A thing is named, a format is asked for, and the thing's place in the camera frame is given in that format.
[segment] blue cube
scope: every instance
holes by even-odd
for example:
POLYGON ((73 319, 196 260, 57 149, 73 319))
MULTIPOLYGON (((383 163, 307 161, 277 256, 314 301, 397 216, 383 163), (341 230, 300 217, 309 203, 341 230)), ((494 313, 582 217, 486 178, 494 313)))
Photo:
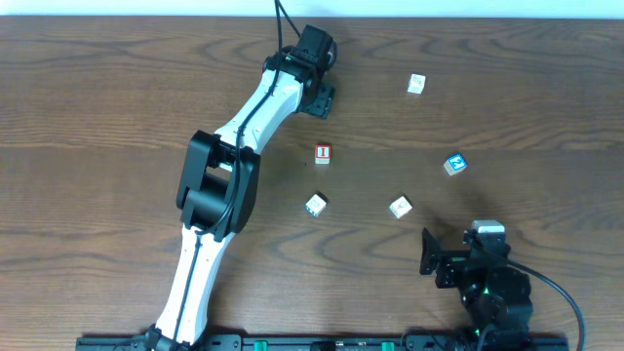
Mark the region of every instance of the blue cube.
POLYGON ((449 176, 460 173, 461 171, 465 170, 467 166, 468 164, 466 163, 466 160, 464 160, 464 158, 461 156, 461 154, 450 156, 445 162, 445 170, 447 170, 449 176))

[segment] white cube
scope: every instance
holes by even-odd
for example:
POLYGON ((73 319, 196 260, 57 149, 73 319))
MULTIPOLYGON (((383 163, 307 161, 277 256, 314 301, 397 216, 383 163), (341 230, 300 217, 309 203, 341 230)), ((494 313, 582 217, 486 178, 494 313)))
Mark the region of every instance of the white cube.
POLYGON ((332 158, 332 146, 331 145, 316 145, 314 152, 314 162, 318 165, 326 165, 332 158))
POLYGON ((414 94, 422 93, 422 90, 425 89, 425 76, 412 74, 411 78, 409 78, 408 92, 414 94))
POLYGON ((411 210, 411 205, 408 199, 405 196, 399 198, 399 200, 395 201, 390 205, 390 211, 397 217, 401 218, 406 213, 411 210))
POLYGON ((456 175, 461 171, 465 170, 468 167, 466 160, 461 156, 461 154, 456 154, 454 156, 450 156, 445 162, 445 170, 449 176, 456 175))
POLYGON ((314 194, 312 198, 305 204, 305 210, 311 213, 313 216, 319 216, 319 214, 325 209, 328 203, 325 202, 319 195, 314 194))
POLYGON ((505 226, 494 219, 476 219, 472 222, 472 228, 478 233, 504 233, 505 226))

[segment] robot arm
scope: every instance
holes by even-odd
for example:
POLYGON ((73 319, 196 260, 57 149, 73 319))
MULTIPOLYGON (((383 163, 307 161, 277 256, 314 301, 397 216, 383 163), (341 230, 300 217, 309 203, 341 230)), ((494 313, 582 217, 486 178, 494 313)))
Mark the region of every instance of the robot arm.
POLYGON ((267 58, 260 85, 230 122, 214 135, 198 131, 190 140, 176 197, 182 210, 181 255, 165 310, 148 333, 148 348, 188 348, 201 336, 208 322, 208 302, 223 253, 234 234, 245 226, 254 207, 259 155, 290 114, 303 111, 327 118, 333 87, 321 80, 335 57, 335 44, 329 34, 307 25, 296 47, 267 58), (273 94, 248 122, 237 160, 234 145, 239 127, 267 94, 278 58, 282 62, 273 94), (241 174, 235 184, 232 165, 237 161, 241 163, 241 174), (209 172, 216 167, 233 172, 230 180, 209 172), (233 211, 219 223, 233 194, 233 211))

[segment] wooden table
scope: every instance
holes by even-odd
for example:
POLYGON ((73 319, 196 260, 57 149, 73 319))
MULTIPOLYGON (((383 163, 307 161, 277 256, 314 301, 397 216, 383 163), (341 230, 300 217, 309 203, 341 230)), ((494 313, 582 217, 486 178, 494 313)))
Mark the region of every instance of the wooden table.
MULTIPOLYGON (((222 262, 214 326, 249 333, 453 329, 456 290, 420 276, 476 218, 579 303, 587 349, 624 342, 624 22, 296 19, 338 42, 330 119, 290 117, 262 154, 253 215, 222 262), (406 93, 427 76, 421 96, 406 93), (328 167, 314 146, 333 145, 328 167), (443 176, 449 155, 469 167, 443 176), (313 218, 316 191, 329 199, 313 218), (397 220, 405 193, 414 209, 397 220)), ((295 43, 285 27, 285 43, 295 43)), ((0 349, 137 333, 169 295, 186 144, 245 103, 273 19, 0 19, 0 349)), ((533 279, 531 327, 567 303, 533 279)))

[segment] black mounting rail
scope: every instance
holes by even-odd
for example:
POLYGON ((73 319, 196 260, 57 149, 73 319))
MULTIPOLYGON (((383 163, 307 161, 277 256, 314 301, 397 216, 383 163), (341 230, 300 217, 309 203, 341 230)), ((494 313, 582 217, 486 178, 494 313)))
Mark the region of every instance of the black mounting rail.
MULTIPOLYGON (((404 336, 362 335, 354 336, 240 336, 238 334, 206 335, 191 350, 197 351, 460 351, 459 336, 444 332, 414 332, 404 336)), ((143 351, 145 344, 137 336, 135 341, 127 338, 88 338, 76 341, 76 351, 143 351)), ((491 350, 567 351, 566 341, 560 337, 533 337, 526 348, 491 348, 491 350)))

